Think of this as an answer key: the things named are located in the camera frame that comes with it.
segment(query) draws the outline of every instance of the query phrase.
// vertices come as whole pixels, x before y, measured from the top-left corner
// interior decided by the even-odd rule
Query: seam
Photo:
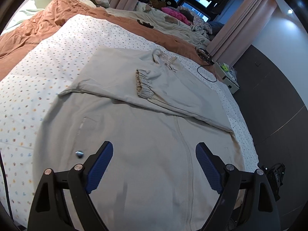
[[[174,118],[174,123],[176,127],[176,131],[180,137],[181,142],[185,146],[185,151],[187,155],[187,164],[188,164],[188,212],[187,212],[187,219],[186,219],[186,227],[188,227],[189,230],[191,230],[191,218],[192,218],[192,208],[193,208],[193,161],[192,161],[192,155],[190,152],[190,149],[184,139],[184,136],[181,133],[179,122],[177,120],[177,116],[173,116]]]

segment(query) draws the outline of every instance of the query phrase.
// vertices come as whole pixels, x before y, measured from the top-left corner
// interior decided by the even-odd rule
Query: patterned fabric
[[[203,32],[203,35],[206,35],[206,33],[210,35],[212,34],[212,27],[210,26],[210,24],[205,22],[194,11],[192,11],[189,8],[183,7],[183,6],[178,6],[178,10],[186,10],[193,15],[193,25],[191,26],[192,31],[201,31]]]
[[[0,150],[5,164],[14,219],[27,226],[35,189],[32,154],[41,121],[57,94],[79,75],[99,46],[154,50],[176,57],[181,64],[221,100],[244,159],[245,170],[255,171],[258,163],[253,141],[244,118],[227,86],[208,82],[197,72],[198,64],[137,36],[118,25],[90,16],[76,15],[51,37],[30,51],[0,83]],[[209,80],[212,73],[199,69]],[[0,173],[0,200],[7,209]]]

